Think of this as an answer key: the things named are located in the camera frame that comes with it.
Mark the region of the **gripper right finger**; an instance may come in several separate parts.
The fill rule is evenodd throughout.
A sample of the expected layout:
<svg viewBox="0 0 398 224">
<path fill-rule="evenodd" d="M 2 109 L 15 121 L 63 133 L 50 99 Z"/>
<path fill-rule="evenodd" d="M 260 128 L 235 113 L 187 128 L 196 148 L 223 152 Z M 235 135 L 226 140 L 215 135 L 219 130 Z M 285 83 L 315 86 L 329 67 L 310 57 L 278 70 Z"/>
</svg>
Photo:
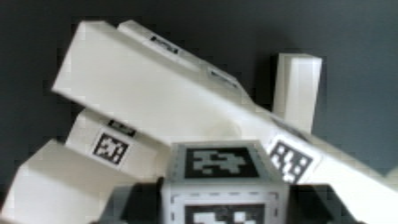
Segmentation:
<svg viewBox="0 0 398 224">
<path fill-rule="evenodd" d="M 329 184 L 290 186 L 288 224 L 366 224 L 354 217 Z"/>
</svg>

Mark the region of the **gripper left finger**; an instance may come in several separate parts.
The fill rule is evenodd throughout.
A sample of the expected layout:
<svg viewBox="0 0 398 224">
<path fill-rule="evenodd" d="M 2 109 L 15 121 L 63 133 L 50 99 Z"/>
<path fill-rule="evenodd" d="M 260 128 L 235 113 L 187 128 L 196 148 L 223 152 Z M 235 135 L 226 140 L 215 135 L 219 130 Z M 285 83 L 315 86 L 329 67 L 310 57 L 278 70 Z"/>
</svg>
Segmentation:
<svg viewBox="0 0 398 224">
<path fill-rule="evenodd" d="M 100 218 L 89 224 L 162 224 L 162 183 L 164 179 L 159 179 L 155 182 L 118 186 Z"/>
</svg>

